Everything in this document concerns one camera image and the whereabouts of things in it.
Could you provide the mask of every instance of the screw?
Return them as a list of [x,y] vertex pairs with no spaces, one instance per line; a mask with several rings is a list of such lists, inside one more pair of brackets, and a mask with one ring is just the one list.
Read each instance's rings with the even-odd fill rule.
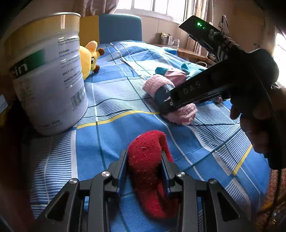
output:
[[184,172],[177,172],[178,177],[184,177],[186,174]]
[[71,179],[69,180],[69,183],[73,185],[73,184],[77,183],[77,181],[78,181],[78,180],[77,180],[76,178],[71,178]]
[[210,179],[209,181],[210,181],[210,183],[211,183],[212,185],[215,185],[215,184],[217,183],[217,180],[216,180],[216,179]]
[[109,171],[103,171],[101,173],[101,175],[104,176],[104,177],[107,177],[107,176],[110,176],[110,172]]

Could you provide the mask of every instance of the red sock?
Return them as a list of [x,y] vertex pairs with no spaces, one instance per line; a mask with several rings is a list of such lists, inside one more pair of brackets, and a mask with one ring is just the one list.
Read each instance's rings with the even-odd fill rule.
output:
[[167,198],[159,177],[161,151],[173,162],[166,136],[160,131],[149,131],[138,136],[128,147],[128,166],[135,192],[145,212],[155,218],[174,217],[178,200]]

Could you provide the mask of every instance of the yellow headboard panel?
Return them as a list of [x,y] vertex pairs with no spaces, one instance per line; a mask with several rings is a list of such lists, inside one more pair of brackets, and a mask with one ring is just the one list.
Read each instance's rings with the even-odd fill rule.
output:
[[80,18],[79,37],[80,45],[84,47],[92,40],[95,40],[98,44],[100,43],[98,15]]

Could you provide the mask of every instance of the can rim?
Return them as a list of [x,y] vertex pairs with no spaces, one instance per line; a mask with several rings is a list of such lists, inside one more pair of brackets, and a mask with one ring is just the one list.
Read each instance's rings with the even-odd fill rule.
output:
[[31,21],[25,23],[25,24],[22,25],[22,26],[25,26],[25,25],[27,25],[27,24],[33,23],[33,22],[38,21],[38,20],[41,20],[41,19],[46,19],[46,18],[50,18],[50,17],[53,17],[53,16],[58,16],[58,15],[76,15],[76,16],[78,16],[78,17],[81,17],[80,14],[75,13],[75,12],[56,12],[56,13],[53,13],[53,14],[50,14],[50,15],[47,15],[47,16],[43,16],[43,17],[40,17],[40,18],[33,19],[33,20],[31,20]]

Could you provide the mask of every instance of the blue plaid bedspread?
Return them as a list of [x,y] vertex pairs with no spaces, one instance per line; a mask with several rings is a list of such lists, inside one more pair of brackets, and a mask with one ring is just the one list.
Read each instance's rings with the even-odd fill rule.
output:
[[[105,55],[97,61],[99,73],[85,80],[89,104],[84,116],[60,135],[29,141],[30,203],[35,217],[70,178],[93,178],[116,161],[137,136],[159,130],[166,134],[179,170],[204,181],[216,178],[248,218],[253,218],[266,193],[270,169],[263,156],[254,152],[239,120],[230,119],[230,103],[198,105],[191,125],[172,124],[159,114],[142,84],[157,67],[180,68],[186,61],[139,41],[99,47],[105,49]],[[112,203],[110,207],[111,231],[175,228],[176,219],[156,221],[144,214],[129,178],[119,207]]]

